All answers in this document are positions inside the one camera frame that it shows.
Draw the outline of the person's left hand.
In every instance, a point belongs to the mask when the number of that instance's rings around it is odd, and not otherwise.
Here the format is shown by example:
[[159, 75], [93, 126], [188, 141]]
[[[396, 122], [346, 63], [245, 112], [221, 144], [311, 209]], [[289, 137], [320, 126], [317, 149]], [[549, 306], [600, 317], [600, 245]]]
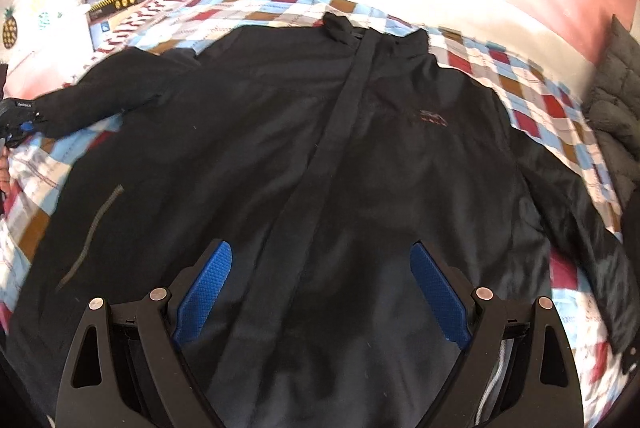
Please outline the person's left hand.
[[1, 200], [8, 196], [11, 188], [11, 177], [9, 173], [9, 149], [3, 147], [0, 155], [0, 193]]

